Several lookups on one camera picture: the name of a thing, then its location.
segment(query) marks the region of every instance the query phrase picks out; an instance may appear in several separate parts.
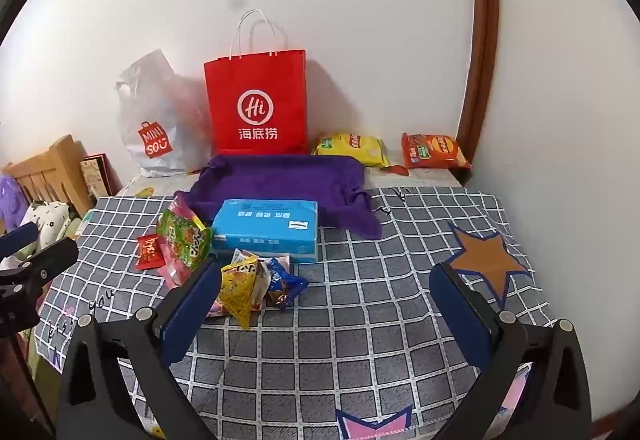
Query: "silver screw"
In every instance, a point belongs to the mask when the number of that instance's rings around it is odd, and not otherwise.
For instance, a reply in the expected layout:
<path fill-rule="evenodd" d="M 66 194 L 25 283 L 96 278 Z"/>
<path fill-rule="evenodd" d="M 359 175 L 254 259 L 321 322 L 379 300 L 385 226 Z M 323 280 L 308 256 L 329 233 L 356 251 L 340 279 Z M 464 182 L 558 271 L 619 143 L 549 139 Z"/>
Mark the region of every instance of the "silver screw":
<path fill-rule="evenodd" d="M 502 321 L 506 325 L 512 325 L 514 324 L 514 322 L 516 322 L 516 316 L 513 314 L 513 312 L 509 312 L 508 310 L 503 310 L 502 312 L 500 312 L 500 315 L 498 315 L 498 317 L 500 318 L 500 321 Z"/>
<path fill-rule="evenodd" d="M 560 319 L 560 328 L 565 332 L 570 332 L 574 329 L 574 325 L 568 319 Z"/>
<path fill-rule="evenodd" d="M 78 326 L 80 327 L 87 326 L 91 322 L 91 319 L 92 318 L 90 314 L 81 315 L 80 318 L 78 319 Z"/>
<path fill-rule="evenodd" d="M 146 321 L 154 314 L 154 311 L 148 306 L 144 306 L 136 312 L 136 319 L 138 321 Z"/>

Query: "wall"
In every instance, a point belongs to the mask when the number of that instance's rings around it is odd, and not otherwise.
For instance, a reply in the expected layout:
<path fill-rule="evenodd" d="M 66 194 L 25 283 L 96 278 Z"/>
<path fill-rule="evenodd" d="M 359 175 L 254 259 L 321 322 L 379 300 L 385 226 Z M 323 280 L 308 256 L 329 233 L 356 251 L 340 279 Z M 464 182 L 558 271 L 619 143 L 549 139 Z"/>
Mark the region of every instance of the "wall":
<path fill-rule="evenodd" d="M 87 152 L 105 152 L 126 180 L 137 169 L 116 132 L 119 73 L 161 48 L 203 91 L 203 62 L 228 53 L 249 8 L 270 16 L 280 48 L 308 51 L 310 134 L 375 134 L 391 148 L 403 131 L 455 134 L 472 7 L 473 0 L 29 0 L 0 49 L 0 147 L 21 160 L 72 133 Z M 265 27 L 251 32 L 254 51 L 265 50 Z"/>
<path fill-rule="evenodd" d="M 500 196 L 574 322 L 598 417 L 640 390 L 640 24 L 625 0 L 502 0 L 500 16 L 470 185 Z"/>

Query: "white bag handle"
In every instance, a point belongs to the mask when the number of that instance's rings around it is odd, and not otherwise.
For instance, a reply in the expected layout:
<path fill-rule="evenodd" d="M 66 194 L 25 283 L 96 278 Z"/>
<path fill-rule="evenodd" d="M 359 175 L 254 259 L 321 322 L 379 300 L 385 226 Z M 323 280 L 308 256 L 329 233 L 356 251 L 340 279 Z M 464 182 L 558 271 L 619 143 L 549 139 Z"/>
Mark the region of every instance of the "white bag handle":
<path fill-rule="evenodd" d="M 238 55 L 242 59 L 242 39 L 240 37 L 240 27 L 242 26 L 242 22 L 246 18 L 248 18 L 251 14 L 253 14 L 254 12 L 257 12 L 258 14 L 260 14 L 262 16 L 262 19 L 264 20 L 264 22 L 267 25 L 269 25 L 269 28 L 271 28 L 271 34 L 273 35 L 273 37 L 271 37 L 269 39 L 269 57 L 271 57 L 272 53 L 278 55 L 278 51 L 273 51 L 273 52 L 271 51 L 271 44 L 273 43 L 274 39 L 276 38 L 276 31 L 273 29 L 273 25 L 269 22 L 267 17 L 264 15 L 264 13 L 259 8 L 254 8 L 252 10 L 247 10 L 244 14 L 242 14 L 242 17 L 240 18 L 240 23 L 238 23 L 238 28 L 236 28 L 236 33 L 234 34 L 234 38 L 231 40 L 231 46 L 229 47 L 229 60 L 230 61 L 231 61 L 231 52 L 233 51 L 234 43 L 236 42 L 236 36 L 238 36 Z"/>

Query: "white plastic bag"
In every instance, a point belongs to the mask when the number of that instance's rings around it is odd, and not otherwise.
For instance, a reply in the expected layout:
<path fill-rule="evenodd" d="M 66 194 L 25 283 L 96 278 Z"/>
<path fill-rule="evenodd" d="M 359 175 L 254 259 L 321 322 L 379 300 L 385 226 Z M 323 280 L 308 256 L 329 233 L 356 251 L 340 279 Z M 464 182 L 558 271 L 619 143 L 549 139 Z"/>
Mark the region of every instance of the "white plastic bag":
<path fill-rule="evenodd" d="M 144 176 L 176 175 L 206 165 L 211 154 L 206 93 L 188 88 L 161 50 L 124 70 L 116 91 L 120 137 Z"/>

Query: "yellow snack bag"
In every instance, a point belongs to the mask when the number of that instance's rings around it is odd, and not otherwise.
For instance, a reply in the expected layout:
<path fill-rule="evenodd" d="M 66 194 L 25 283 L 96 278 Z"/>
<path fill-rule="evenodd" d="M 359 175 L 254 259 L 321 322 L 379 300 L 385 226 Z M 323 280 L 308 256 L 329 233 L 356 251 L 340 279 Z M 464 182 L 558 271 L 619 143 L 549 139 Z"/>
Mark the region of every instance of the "yellow snack bag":
<path fill-rule="evenodd" d="M 221 270 L 222 285 L 218 301 L 238 319 L 243 330 L 249 328 L 257 266 L 257 256 L 251 256 Z"/>
<path fill-rule="evenodd" d="M 316 148 L 316 155 L 353 156 L 366 167 L 388 167 L 389 162 L 382 153 L 382 144 L 373 136 L 339 133 L 323 137 Z"/>

